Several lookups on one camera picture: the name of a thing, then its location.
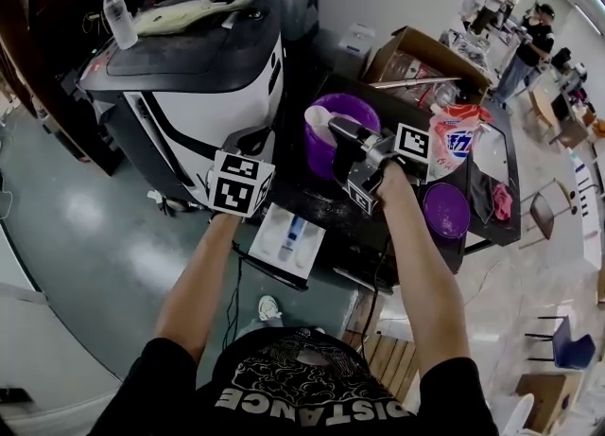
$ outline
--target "shoe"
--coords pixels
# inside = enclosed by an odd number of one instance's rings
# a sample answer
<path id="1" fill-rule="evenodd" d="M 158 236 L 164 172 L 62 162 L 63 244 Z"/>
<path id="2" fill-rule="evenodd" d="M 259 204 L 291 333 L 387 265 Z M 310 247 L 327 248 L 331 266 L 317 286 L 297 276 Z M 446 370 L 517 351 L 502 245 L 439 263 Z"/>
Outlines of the shoe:
<path id="1" fill-rule="evenodd" d="M 282 312 L 277 306 L 275 298 L 270 295 L 263 296 L 258 302 L 258 319 L 265 321 L 269 319 L 281 319 Z"/>

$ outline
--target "water bottle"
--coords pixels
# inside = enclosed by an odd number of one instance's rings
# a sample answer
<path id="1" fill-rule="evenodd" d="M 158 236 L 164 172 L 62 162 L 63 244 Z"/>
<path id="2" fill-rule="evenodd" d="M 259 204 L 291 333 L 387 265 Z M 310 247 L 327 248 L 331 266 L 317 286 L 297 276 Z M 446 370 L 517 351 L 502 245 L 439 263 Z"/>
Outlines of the water bottle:
<path id="1" fill-rule="evenodd" d="M 103 11 L 120 49 L 133 47 L 138 41 L 124 0 L 103 0 Z"/>

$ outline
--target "cap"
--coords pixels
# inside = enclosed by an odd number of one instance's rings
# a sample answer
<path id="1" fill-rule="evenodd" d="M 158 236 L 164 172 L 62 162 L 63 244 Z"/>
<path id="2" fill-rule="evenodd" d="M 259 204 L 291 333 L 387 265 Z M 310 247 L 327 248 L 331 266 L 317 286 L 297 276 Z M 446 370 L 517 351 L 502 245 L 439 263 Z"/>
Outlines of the cap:
<path id="1" fill-rule="evenodd" d="M 543 12 L 544 14 L 548 14 L 553 19 L 555 18 L 555 10 L 548 4 L 542 4 L 541 6 L 538 6 L 538 10 L 540 12 Z"/>

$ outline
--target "purple bucket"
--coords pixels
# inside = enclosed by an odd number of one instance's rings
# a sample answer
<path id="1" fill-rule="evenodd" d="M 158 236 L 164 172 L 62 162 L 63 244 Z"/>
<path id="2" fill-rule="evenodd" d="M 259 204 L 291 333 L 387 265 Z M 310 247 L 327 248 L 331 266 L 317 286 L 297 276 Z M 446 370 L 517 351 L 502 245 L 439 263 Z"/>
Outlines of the purple bucket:
<path id="1" fill-rule="evenodd" d="M 356 96 L 334 93 L 318 98 L 312 106 L 321 106 L 330 113 L 346 114 L 372 131 L 380 132 L 380 120 L 374 109 Z M 337 150 L 319 138 L 311 126 L 304 122 L 306 159 L 313 173 L 326 180 L 333 180 L 332 163 Z"/>
<path id="2" fill-rule="evenodd" d="M 423 203 L 428 227 L 446 239 L 460 239 L 469 229 L 471 210 L 464 195 L 449 183 L 432 185 Z"/>

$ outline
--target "green floor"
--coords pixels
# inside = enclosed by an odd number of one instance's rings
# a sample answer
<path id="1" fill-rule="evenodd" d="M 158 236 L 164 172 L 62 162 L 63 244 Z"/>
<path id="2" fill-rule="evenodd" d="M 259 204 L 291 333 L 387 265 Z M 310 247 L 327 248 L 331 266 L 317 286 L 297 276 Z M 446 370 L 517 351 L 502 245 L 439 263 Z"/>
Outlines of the green floor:
<path id="1" fill-rule="evenodd" d="M 128 161 L 108 177 L 74 159 L 23 109 L 2 133 L 0 168 L 14 202 L 4 221 L 26 269 L 79 341 L 123 377 L 152 335 L 164 294 L 174 284 L 207 225 L 203 212 L 165 217 Z M 0 215 L 6 212 L 0 196 Z M 237 240 L 249 246 L 254 229 Z M 221 303 L 199 382 L 208 380 L 227 328 L 237 276 L 230 258 Z M 256 315 L 263 294 L 275 296 L 285 324 L 323 327 L 338 336 L 356 300 L 356 285 L 314 270 L 298 292 L 244 265 L 240 326 Z"/>

